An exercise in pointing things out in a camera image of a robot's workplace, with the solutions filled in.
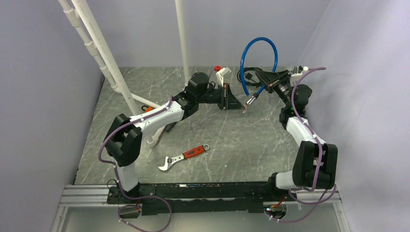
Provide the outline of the aluminium rail frame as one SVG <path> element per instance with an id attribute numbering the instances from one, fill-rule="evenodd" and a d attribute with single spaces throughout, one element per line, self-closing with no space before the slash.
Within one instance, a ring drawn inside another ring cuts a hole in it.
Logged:
<path id="1" fill-rule="evenodd" d="M 70 208 L 108 206 L 109 187 L 105 185 L 67 185 L 64 187 L 51 231 L 61 232 Z"/>

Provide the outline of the orange black padlock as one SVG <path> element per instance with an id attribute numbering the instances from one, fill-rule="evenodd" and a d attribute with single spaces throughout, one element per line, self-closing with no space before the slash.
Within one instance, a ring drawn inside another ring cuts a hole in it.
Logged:
<path id="1" fill-rule="evenodd" d="M 145 113 L 146 113 L 146 112 L 149 112 L 149 111 L 151 111 L 151 110 L 153 110 L 153 109 L 154 109 L 154 107 L 148 106 L 148 105 L 143 105 L 143 106 L 141 107 L 141 110 L 144 111 Z"/>

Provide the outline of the silver lock keys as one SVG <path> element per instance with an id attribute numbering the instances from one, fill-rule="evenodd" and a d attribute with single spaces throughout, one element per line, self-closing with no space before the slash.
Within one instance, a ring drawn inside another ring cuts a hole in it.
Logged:
<path id="1" fill-rule="evenodd" d="M 242 113 L 246 113 L 248 104 L 244 104 L 242 107 Z"/>

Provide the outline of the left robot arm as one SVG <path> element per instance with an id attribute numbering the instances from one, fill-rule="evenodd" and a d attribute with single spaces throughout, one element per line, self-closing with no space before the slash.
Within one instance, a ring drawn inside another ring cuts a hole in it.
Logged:
<path id="1" fill-rule="evenodd" d="M 200 104 L 215 104 L 220 110 L 244 110 L 228 83 L 216 85 L 206 73 L 196 72 L 187 86 L 167 103 L 147 113 L 127 117 L 118 115 L 103 141 L 103 148 L 115 166 L 120 197 L 127 203 L 138 199 L 140 184 L 134 163 L 139 157 L 142 140 L 161 127 L 182 121 L 198 111 Z"/>

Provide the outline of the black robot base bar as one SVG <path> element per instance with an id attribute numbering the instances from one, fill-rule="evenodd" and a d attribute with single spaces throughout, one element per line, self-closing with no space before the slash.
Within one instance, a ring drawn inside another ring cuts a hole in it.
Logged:
<path id="1" fill-rule="evenodd" d="M 288 191 L 272 180 L 220 183 L 149 183 L 122 194 L 109 188 L 107 203 L 141 206 L 142 215 L 246 211 L 262 213 L 270 203 L 289 202 Z"/>

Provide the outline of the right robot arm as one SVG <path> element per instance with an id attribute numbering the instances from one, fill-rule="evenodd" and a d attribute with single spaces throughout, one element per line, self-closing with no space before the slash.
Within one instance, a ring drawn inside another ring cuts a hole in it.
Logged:
<path id="1" fill-rule="evenodd" d="M 301 83 L 292 84 L 289 71 L 257 71 L 256 76 L 268 93 L 277 93 L 284 102 L 279 121 L 299 146 L 293 168 L 273 174 L 275 181 L 266 188 L 268 198 L 277 201 L 289 189 L 331 189 L 338 148 L 321 139 L 308 122 L 306 106 L 312 89 Z"/>

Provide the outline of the blue cable lock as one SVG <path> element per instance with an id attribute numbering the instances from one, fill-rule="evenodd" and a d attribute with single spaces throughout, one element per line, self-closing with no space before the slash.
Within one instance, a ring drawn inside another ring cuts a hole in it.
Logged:
<path id="1" fill-rule="evenodd" d="M 245 67 L 268 67 L 269 65 L 272 68 L 271 71 L 275 71 L 278 67 L 278 50 L 274 42 L 266 37 L 251 40 L 241 55 L 239 65 L 239 80 L 245 95 L 249 98 L 245 107 L 253 104 L 265 89 L 265 85 L 262 85 L 255 93 L 249 93 L 245 80 Z"/>

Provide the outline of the red handled adjustable wrench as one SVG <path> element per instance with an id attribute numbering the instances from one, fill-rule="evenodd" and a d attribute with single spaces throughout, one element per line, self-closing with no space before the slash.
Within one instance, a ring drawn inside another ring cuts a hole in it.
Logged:
<path id="1" fill-rule="evenodd" d="M 186 160 L 186 159 L 190 159 L 193 157 L 196 157 L 204 152 L 206 152 L 207 150 L 210 149 L 210 145 L 209 144 L 204 144 L 204 145 L 200 145 L 197 146 L 189 151 L 186 151 L 184 153 L 181 153 L 180 155 L 177 155 L 175 157 L 169 157 L 166 156 L 165 157 L 165 162 L 163 166 L 159 166 L 158 169 L 160 171 L 166 172 L 168 171 L 175 163 L 180 162 L 182 160 Z"/>

